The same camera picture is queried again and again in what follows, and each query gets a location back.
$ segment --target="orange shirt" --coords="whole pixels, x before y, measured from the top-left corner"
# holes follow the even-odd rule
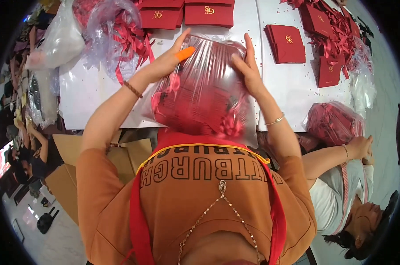
[[[272,172],[287,223],[287,240],[279,264],[291,265],[316,235],[313,205],[301,159],[288,157]],[[76,165],[78,214],[82,240],[90,262],[120,264],[132,248],[129,205],[133,181],[123,185],[113,164],[100,150],[84,151]],[[236,148],[189,146],[171,148],[150,159],[141,173],[140,200],[150,229],[156,264],[176,264],[179,243],[227,182],[225,196],[255,236],[268,258],[272,220],[264,169],[249,152]],[[249,233],[228,203],[215,204],[193,230],[182,257],[203,236],[216,231]],[[136,264],[135,258],[126,264]]]

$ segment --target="yellow apron trim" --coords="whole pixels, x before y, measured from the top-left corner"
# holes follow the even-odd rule
[[[246,152],[251,153],[252,155],[254,155],[257,159],[259,159],[261,162],[265,163],[265,164],[269,164],[270,160],[269,158],[263,158],[261,155],[256,154],[246,148],[240,147],[240,146],[228,146],[228,145],[211,145],[211,144],[181,144],[181,145],[174,145],[174,146],[168,146],[165,148],[160,149],[159,151],[156,151],[155,153],[153,153],[146,161],[142,162],[141,165],[138,167],[137,169],[137,173],[135,175],[138,174],[138,172],[140,171],[140,169],[142,167],[144,167],[144,165],[153,157],[155,157],[158,153],[161,153],[165,150],[171,149],[171,148],[175,148],[175,147],[185,147],[185,146],[217,146],[217,147],[227,147],[227,148],[236,148],[236,149],[240,149]]]

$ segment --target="white table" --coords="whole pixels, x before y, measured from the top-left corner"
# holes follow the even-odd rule
[[[331,7],[341,10],[331,0]],[[268,39],[263,31],[267,24],[295,26],[300,29],[306,49],[305,64],[275,64],[271,55]],[[155,30],[151,40],[156,39],[152,50],[155,57],[168,50],[175,39],[186,28],[176,30]],[[244,33],[252,38],[256,53],[256,63],[261,69],[262,80],[285,112],[294,131],[304,131],[301,124],[310,106],[315,102],[337,100],[350,105],[349,84],[341,73],[340,83],[334,87],[318,89],[316,75],[319,72],[319,56],[312,50],[311,40],[303,31],[298,9],[293,10],[287,3],[278,0],[236,0],[234,6],[234,27],[231,29],[213,26],[192,27],[192,34],[230,39],[244,44]],[[60,67],[60,114],[64,118],[66,129],[84,129],[97,107],[113,95],[120,85],[110,79],[100,69],[85,69],[79,58]],[[124,121],[122,128],[159,127],[159,123],[142,117],[140,107],[148,100],[139,100],[133,111]],[[266,131],[265,121],[257,103],[255,104],[256,125],[259,131]]]
[[[185,25],[176,30],[155,30],[151,40],[156,39],[152,45],[155,57],[168,50],[175,39],[185,30]],[[234,27],[231,29],[214,26],[193,26],[192,34],[203,34],[208,37],[216,36],[220,39],[230,39],[244,43],[244,33],[248,32],[256,47],[256,63],[260,67],[262,63],[261,29],[256,4],[253,1],[237,0],[234,6]],[[103,70],[96,68],[86,70],[79,58],[60,66],[60,114],[65,121],[66,129],[84,129],[88,119],[98,106],[111,97],[120,84],[110,79]],[[138,100],[134,110],[129,114],[121,128],[159,127],[159,123],[144,119],[137,109],[147,100],[144,97]],[[259,121],[259,106],[255,104],[256,124]]]
[[[331,0],[326,0],[331,8],[341,11]],[[309,44],[312,40],[303,30],[298,9],[287,3],[280,4],[274,0],[256,0],[261,27],[262,49],[262,80],[277,101],[282,112],[285,113],[291,128],[294,131],[304,131],[302,123],[310,107],[316,102],[337,100],[350,105],[350,80],[340,74],[337,86],[319,89],[317,80],[319,75],[319,54]],[[288,25],[299,29],[306,50],[304,64],[275,64],[271,47],[265,32],[262,30],[268,24]],[[262,113],[259,115],[259,131],[267,131]]]

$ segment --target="necklace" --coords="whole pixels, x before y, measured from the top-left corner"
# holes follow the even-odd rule
[[[187,235],[185,236],[184,240],[179,243],[179,254],[178,254],[178,265],[181,265],[181,254],[182,254],[182,248],[185,246],[185,242],[187,241],[188,237],[190,236],[191,232],[193,231],[194,228],[196,228],[196,226],[199,224],[200,220],[203,219],[203,216],[205,214],[207,214],[207,212],[217,203],[219,202],[220,199],[224,199],[230,207],[232,207],[232,210],[234,211],[234,213],[238,216],[238,218],[240,219],[240,221],[244,224],[245,229],[247,230],[247,232],[249,232],[249,235],[251,237],[251,239],[253,240],[253,244],[254,244],[254,248],[256,249],[256,254],[257,254],[257,262],[258,265],[260,265],[260,255],[259,255],[259,250],[257,249],[257,245],[256,245],[256,240],[254,239],[252,233],[250,232],[249,228],[247,227],[246,223],[244,222],[243,218],[241,218],[240,214],[237,212],[237,210],[232,206],[232,203],[230,203],[228,201],[228,199],[225,197],[224,193],[226,191],[226,182],[225,180],[221,180],[219,181],[218,184],[218,189],[219,192],[221,193],[221,196],[216,199],[216,201],[213,202],[213,204],[211,204],[204,212],[203,214],[200,216],[200,218],[196,221],[195,225],[192,226],[192,228],[190,229],[190,231],[188,231]]]

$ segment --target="television screen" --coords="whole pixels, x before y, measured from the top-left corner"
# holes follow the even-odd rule
[[[8,144],[6,144],[6,146],[4,146],[0,150],[0,178],[10,168],[10,164],[6,162],[6,157],[5,157],[5,152],[10,148],[10,146],[13,146],[13,141],[10,141]]]

